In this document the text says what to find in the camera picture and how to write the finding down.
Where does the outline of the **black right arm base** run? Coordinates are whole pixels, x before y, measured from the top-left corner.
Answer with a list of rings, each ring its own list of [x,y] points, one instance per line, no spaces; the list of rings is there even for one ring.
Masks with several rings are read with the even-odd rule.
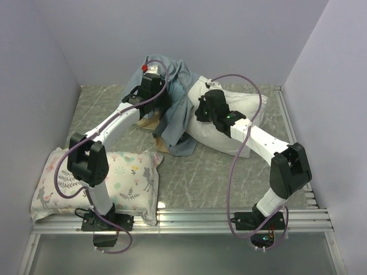
[[[289,211],[277,211],[267,218],[261,217],[260,214],[255,211],[235,212],[231,222],[235,224],[237,231],[250,231],[249,240],[255,250],[266,252],[287,238]]]

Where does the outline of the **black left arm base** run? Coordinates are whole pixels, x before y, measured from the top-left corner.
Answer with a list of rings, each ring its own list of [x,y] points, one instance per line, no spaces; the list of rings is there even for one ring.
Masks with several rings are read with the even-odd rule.
[[[114,211],[104,218],[119,227],[101,220],[91,209],[77,208],[74,214],[82,219],[81,231],[93,233],[93,244],[98,249],[114,247],[121,232],[120,228],[130,232],[134,223],[133,216]]]

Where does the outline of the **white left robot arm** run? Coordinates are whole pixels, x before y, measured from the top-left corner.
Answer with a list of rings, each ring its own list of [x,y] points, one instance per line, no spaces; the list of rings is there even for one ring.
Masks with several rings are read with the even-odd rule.
[[[95,129],[69,141],[67,169],[85,188],[95,223],[102,230],[115,225],[115,206],[106,186],[109,172],[107,151],[111,144],[130,126],[156,107],[169,107],[168,77],[145,72],[141,84],[134,87],[122,102]]]

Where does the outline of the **blue-grey pillowcase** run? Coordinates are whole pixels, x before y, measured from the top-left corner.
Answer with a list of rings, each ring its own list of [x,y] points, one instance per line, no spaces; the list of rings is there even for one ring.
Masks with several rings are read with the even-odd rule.
[[[172,100],[152,135],[158,151],[167,152],[173,156],[190,156],[193,154],[197,141],[186,129],[190,121],[190,113],[194,104],[188,98],[188,91],[199,79],[199,74],[193,73],[184,60],[172,60],[161,54],[148,55],[145,62],[158,65],[160,74],[164,78],[168,75],[168,95]]]

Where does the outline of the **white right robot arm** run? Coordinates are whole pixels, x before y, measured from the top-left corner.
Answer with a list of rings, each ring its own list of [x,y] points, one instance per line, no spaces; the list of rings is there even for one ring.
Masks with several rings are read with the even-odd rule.
[[[247,146],[269,164],[270,188],[252,210],[253,224],[265,229],[279,207],[311,181],[312,174],[304,146],[286,143],[255,125],[263,103],[261,94],[258,99],[256,112],[249,119],[239,111],[230,110],[222,90],[212,89],[198,99],[195,115],[198,121],[211,122],[217,131],[241,143],[236,157]]]

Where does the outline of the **white pillow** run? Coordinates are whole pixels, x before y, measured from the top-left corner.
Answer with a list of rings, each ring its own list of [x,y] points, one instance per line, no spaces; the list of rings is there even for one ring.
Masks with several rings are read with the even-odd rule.
[[[243,139],[231,137],[231,126],[241,118],[254,118],[252,126],[260,126],[268,104],[268,97],[261,93],[228,91],[204,76],[193,83],[188,99],[193,107],[186,133],[207,147],[233,156]]]

